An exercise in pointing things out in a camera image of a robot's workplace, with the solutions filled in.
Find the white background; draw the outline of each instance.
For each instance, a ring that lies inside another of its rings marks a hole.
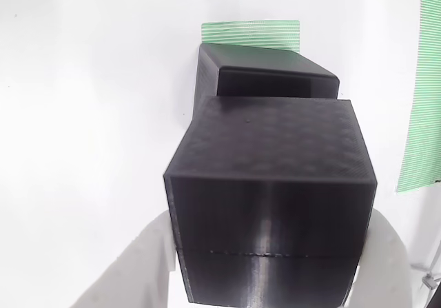
[[[394,193],[419,0],[0,0],[0,307],[69,307],[167,209],[201,24],[249,19],[300,20],[300,53],[353,101],[375,207],[430,262],[439,187]]]

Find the black box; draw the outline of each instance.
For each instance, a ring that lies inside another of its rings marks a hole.
[[[287,272],[281,301],[271,299],[275,289],[264,282],[261,302],[287,307],[282,298],[292,305],[294,293],[308,293],[312,302],[322,296],[315,307],[330,307],[327,296],[344,301],[377,185],[350,101],[206,98],[164,179],[190,302],[247,307],[237,298],[252,292],[243,280],[256,274],[250,258],[270,259],[271,270]],[[233,267],[238,256],[248,263]],[[231,263],[226,279],[234,295],[207,294],[216,292],[208,288],[219,263],[225,270]],[[336,265],[342,272],[332,276]],[[326,276],[318,273],[318,282],[326,278],[335,287],[304,290],[298,268],[321,270]],[[277,278],[265,272],[259,274],[270,282]]]
[[[336,75],[292,51],[204,43],[193,114],[205,96],[337,99],[339,85]]]

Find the green striped card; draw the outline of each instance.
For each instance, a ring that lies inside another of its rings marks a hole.
[[[300,52],[300,22],[264,20],[204,23],[202,42]]]
[[[415,94],[397,192],[441,179],[441,0],[421,0]]]

